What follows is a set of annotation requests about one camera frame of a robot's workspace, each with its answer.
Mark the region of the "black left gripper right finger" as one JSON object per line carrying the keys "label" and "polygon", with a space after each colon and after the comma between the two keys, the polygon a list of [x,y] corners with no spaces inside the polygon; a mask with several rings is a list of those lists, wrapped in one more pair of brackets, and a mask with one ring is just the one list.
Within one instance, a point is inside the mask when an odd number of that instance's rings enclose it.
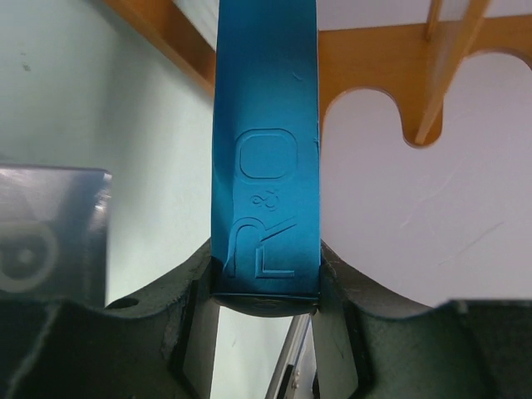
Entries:
{"label": "black left gripper right finger", "polygon": [[322,248],[313,315],[323,398],[528,398],[531,303],[460,299],[434,308]]}

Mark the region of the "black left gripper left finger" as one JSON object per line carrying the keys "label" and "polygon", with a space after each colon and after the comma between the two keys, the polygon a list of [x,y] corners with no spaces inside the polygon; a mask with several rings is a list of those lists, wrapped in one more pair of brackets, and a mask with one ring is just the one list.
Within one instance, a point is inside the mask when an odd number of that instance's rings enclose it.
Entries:
{"label": "black left gripper left finger", "polygon": [[2,300],[2,397],[209,397],[219,321],[209,272],[203,244],[107,308]]}

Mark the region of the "blue toothpaste box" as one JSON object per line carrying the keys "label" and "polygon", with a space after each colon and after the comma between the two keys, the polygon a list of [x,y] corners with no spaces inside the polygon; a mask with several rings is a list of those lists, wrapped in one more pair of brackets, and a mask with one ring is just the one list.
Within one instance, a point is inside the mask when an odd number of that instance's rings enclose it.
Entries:
{"label": "blue toothpaste box", "polygon": [[320,297],[314,1],[222,1],[212,135],[211,294],[259,317]]}

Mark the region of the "white blue R&O box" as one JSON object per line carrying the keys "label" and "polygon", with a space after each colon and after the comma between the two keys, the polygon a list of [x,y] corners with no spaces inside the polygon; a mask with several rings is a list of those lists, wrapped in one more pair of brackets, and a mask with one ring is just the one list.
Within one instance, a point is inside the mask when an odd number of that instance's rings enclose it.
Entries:
{"label": "white blue R&O box", "polygon": [[111,174],[1,166],[1,296],[66,297],[102,308]]}

